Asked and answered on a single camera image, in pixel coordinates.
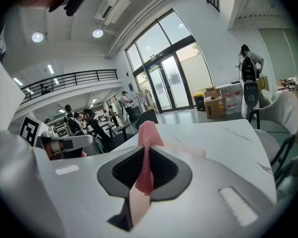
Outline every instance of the pink towel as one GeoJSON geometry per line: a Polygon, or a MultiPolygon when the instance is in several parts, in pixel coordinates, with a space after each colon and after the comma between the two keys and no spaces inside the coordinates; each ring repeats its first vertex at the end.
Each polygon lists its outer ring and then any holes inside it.
{"type": "Polygon", "coordinates": [[[136,181],[136,188],[149,195],[153,191],[153,175],[150,170],[150,145],[163,146],[163,141],[155,127],[154,122],[145,121],[139,128],[138,145],[144,146],[144,161],[140,175],[136,181]]]}

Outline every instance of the door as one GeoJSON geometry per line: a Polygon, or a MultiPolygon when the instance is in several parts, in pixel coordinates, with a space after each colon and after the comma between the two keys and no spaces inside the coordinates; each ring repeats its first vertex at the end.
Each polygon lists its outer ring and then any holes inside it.
{"type": "Polygon", "coordinates": [[[149,75],[161,112],[190,108],[187,89],[184,85],[185,78],[181,76],[174,56],[161,60],[152,66],[149,69],[149,75]]]}

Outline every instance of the black trash bin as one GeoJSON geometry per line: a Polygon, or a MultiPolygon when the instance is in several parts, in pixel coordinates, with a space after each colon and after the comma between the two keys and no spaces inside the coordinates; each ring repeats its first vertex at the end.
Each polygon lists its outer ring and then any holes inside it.
{"type": "Polygon", "coordinates": [[[204,111],[205,110],[205,105],[204,105],[204,94],[203,93],[198,93],[194,95],[194,101],[197,106],[198,111],[204,111]]]}

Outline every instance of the yellow lid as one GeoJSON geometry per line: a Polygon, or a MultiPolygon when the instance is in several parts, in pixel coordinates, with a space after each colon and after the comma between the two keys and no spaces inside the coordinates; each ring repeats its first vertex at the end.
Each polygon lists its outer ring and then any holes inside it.
{"type": "Polygon", "coordinates": [[[201,97],[204,96],[204,93],[197,93],[196,95],[194,95],[194,97],[201,97]]]}

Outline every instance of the white sticker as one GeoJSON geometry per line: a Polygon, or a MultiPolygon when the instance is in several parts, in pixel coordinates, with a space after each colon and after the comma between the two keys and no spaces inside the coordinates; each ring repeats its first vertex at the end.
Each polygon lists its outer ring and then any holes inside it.
{"type": "Polygon", "coordinates": [[[66,167],[66,168],[55,169],[55,172],[59,176],[61,176],[61,175],[65,175],[65,174],[68,174],[68,173],[77,171],[77,170],[79,170],[78,166],[77,165],[73,165],[73,166],[69,166],[69,167],[66,167]]]}

